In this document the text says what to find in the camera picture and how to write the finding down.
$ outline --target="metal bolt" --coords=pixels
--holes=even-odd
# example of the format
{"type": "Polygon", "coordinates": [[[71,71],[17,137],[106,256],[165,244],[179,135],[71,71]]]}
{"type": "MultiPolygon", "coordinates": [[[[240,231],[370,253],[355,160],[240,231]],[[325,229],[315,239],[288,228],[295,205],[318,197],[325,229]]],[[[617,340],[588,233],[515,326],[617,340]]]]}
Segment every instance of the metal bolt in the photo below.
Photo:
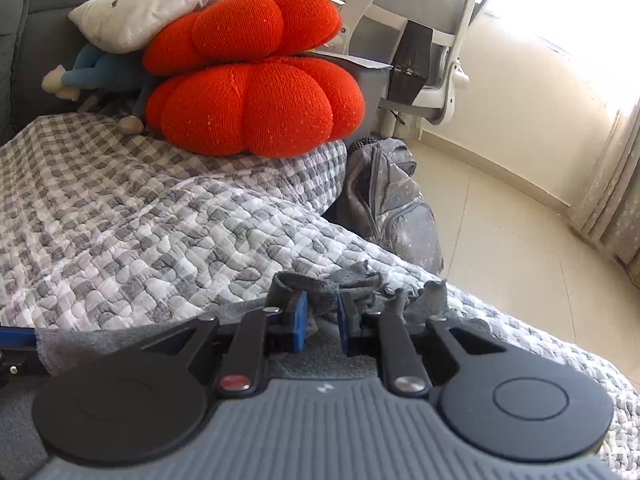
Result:
{"type": "Polygon", "coordinates": [[[220,388],[228,392],[243,392],[251,386],[251,379],[245,375],[227,375],[220,379],[220,388]]]}
{"type": "Polygon", "coordinates": [[[394,385],[404,394],[417,394],[427,387],[427,383],[423,379],[412,375],[398,377],[394,381],[394,385]]]}

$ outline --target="white pillow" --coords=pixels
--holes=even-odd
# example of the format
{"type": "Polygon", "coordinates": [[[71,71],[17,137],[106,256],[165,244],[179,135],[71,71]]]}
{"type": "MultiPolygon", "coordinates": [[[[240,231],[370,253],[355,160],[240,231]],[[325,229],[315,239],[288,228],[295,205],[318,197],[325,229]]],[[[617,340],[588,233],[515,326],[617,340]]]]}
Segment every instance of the white pillow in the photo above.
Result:
{"type": "Polygon", "coordinates": [[[69,13],[95,46],[125,54],[145,48],[169,23],[218,0],[89,0],[69,13]]]}

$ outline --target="beige floor tile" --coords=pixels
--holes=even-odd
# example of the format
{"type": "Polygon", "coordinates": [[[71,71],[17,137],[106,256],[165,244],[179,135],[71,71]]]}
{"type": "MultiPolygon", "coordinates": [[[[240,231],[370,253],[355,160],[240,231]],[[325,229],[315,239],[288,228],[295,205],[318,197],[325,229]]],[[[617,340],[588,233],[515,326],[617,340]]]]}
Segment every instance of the beige floor tile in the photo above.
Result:
{"type": "Polygon", "coordinates": [[[553,236],[565,229],[559,215],[540,202],[497,180],[472,170],[466,210],[529,242],[553,248],[553,236]]]}
{"type": "Polygon", "coordinates": [[[472,168],[416,140],[409,140],[407,144],[418,163],[414,180],[431,206],[438,225],[445,263],[441,276],[446,278],[458,239],[472,168]]]}
{"type": "Polygon", "coordinates": [[[578,345],[640,381],[640,290],[578,238],[556,240],[578,345]]]}
{"type": "Polygon", "coordinates": [[[449,282],[526,323],[575,341],[558,257],[469,209],[449,282]]]}

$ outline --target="quilted bedspread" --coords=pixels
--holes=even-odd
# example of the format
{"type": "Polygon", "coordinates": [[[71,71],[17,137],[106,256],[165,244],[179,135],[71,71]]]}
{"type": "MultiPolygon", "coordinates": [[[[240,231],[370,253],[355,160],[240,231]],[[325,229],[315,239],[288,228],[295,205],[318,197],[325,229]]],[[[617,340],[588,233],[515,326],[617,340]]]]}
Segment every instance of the quilted bedspread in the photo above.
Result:
{"type": "MultiPolygon", "coordinates": [[[[263,296],[274,273],[322,276],[357,261],[414,292],[435,280],[321,214],[346,149],[207,158],[123,136],[111,118],[38,118],[0,147],[0,324],[117,329],[263,296]]],[[[590,375],[616,409],[600,456],[637,479],[640,398],[608,361],[448,286],[448,316],[590,375]]]]}

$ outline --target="bed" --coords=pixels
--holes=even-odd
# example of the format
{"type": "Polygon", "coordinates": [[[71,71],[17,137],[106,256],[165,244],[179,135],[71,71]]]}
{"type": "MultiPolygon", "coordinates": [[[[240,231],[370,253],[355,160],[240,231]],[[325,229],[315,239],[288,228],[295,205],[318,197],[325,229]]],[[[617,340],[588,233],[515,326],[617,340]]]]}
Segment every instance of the bed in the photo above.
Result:
{"type": "MultiPolygon", "coordinates": [[[[66,18],[84,1],[0,0],[1,326],[128,330],[204,310],[234,321],[243,311],[229,306],[263,296],[276,272],[365,261],[412,294],[438,280],[322,217],[342,187],[342,141],[290,159],[207,158],[42,92],[42,76],[84,45],[66,18]]],[[[615,403],[600,457],[640,476],[640,398],[615,366],[449,284],[440,314],[482,320],[600,382],[615,403]]],[[[0,441],[1,456],[16,453],[0,441]]]]}

